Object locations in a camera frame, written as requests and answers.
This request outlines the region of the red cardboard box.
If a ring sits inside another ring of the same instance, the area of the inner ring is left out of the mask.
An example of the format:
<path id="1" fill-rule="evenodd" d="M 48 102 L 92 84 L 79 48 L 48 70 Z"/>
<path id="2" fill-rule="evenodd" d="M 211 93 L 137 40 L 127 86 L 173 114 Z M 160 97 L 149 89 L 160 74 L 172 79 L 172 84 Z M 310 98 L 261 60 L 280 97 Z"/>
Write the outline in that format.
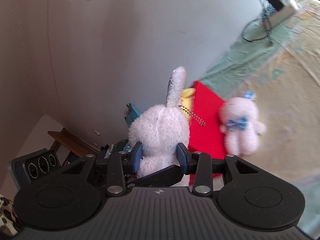
<path id="1" fill-rule="evenodd" d="M 200 117 L 204 125 L 190 121 L 190 152 L 204 152 L 213 159 L 223 159 L 226 155 L 224 135 L 220 132 L 219 110 L 224 100 L 200 81 L 194 82 L 195 94 L 192 111 Z"/>

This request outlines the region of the pink bunny blue bow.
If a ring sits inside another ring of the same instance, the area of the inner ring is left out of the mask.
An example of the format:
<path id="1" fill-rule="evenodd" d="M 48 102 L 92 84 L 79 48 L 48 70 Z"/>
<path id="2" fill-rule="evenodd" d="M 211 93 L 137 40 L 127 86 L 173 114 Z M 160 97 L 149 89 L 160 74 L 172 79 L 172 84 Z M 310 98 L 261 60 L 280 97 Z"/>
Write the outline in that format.
<path id="1" fill-rule="evenodd" d="M 233 155 L 250 155 L 259 146 L 259 135 L 266 126 L 259 121 L 255 93 L 243 91 L 240 97 L 230 98 L 220 108 L 220 131 L 224 134 L 226 152 Z"/>

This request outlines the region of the yellow tiger plush toy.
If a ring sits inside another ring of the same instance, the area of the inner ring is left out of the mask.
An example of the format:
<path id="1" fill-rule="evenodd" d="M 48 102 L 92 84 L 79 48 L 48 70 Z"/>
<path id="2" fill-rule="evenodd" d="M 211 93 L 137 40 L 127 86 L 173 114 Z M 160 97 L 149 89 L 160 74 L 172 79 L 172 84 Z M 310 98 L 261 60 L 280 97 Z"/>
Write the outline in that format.
<path id="1" fill-rule="evenodd" d="M 187 88 L 182 91 L 181 95 L 181 110 L 188 121 L 191 119 L 190 111 L 193 107 L 193 99 L 195 92 L 195 88 Z"/>

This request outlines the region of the wooden stool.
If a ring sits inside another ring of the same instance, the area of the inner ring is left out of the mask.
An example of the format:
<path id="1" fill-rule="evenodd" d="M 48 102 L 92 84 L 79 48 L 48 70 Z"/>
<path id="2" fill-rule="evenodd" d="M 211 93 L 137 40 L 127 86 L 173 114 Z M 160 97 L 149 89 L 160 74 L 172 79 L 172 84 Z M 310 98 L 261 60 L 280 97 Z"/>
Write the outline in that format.
<path id="1" fill-rule="evenodd" d="M 86 155 L 93 155 L 97 157 L 100 154 L 100 151 L 97 148 L 91 146 L 65 128 L 61 131 L 48 131 L 47 133 L 54 139 L 50 150 L 57 153 L 61 146 L 69 150 L 69 154 L 61 166 L 65 166 L 70 163 L 70 159 L 77 159 L 85 157 Z"/>

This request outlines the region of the green yellow bed sheet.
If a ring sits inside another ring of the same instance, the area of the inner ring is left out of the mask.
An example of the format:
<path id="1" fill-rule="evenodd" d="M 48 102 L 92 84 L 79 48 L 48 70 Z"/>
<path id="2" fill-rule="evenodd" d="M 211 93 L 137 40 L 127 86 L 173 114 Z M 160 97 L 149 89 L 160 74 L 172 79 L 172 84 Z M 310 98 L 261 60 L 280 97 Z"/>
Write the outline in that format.
<path id="1" fill-rule="evenodd" d="M 306 207 L 299 228 L 319 237 L 319 1 L 273 28 L 271 42 L 252 23 L 201 81 L 219 97 L 255 93 L 266 131 L 246 160 L 296 185 Z"/>

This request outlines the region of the white power strip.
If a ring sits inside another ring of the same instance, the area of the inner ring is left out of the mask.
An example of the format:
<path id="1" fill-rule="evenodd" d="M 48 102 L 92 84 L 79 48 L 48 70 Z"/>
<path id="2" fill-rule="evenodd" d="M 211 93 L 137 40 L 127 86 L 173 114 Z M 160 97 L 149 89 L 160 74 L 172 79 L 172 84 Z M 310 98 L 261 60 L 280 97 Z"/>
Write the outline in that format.
<path id="1" fill-rule="evenodd" d="M 260 14 L 260 26 L 266 29 L 275 27 L 277 24 L 292 16 L 299 10 L 295 0 L 281 0 L 283 7 L 281 10 L 276 9 L 269 4 L 265 11 Z"/>

